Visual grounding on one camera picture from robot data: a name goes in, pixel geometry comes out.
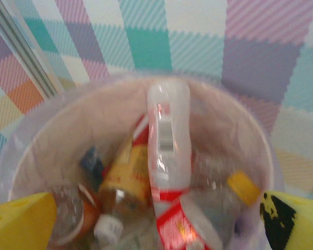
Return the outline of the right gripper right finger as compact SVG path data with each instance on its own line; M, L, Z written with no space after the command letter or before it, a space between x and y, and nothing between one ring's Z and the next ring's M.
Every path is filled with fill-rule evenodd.
M272 250L313 250L313 200L266 191L260 216Z

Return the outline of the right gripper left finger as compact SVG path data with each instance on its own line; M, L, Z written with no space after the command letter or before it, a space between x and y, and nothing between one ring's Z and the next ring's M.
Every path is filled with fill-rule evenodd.
M56 213L47 192L0 204L0 250L46 250Z

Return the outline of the brown label plastic bottle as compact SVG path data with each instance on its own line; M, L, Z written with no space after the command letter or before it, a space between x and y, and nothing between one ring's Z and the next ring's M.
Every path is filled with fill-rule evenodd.
M100 216L101 206L96 194L81 183L78 183L79 195L83 201L83 223L78 237L92 230Z

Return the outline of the clear bottle blue label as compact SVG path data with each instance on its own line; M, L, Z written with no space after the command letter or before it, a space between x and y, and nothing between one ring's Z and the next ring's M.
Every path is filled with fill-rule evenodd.
M80 160L80 166L85 172L91 187L97 191L103 181L104 166L98 150L91 147Z

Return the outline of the yellow label tea bottle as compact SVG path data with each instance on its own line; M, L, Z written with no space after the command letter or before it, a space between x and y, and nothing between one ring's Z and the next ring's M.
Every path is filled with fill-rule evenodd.
M99 187L102 213L94 236L105 247L119 241L123 231L143 218L151 204L148 172L148 130L131 135L112 162Z

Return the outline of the crushed clear bottle red label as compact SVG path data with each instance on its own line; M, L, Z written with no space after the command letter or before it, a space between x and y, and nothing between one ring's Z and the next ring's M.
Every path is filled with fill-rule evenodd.
M156 220L163 250L223 250L215 227L198 209L180 201Z

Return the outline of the clear bottle red white label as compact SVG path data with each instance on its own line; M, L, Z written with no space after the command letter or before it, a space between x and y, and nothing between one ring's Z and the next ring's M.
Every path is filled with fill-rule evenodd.
M160 214L190 185L188 84L168 78L152 85L147 95L147 112L151 193L155 212Z

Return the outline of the aluminium frame post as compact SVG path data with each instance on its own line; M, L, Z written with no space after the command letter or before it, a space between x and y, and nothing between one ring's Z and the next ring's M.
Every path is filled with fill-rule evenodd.
M43 97L51 98L64 92L14 0L0 0L0 36Z

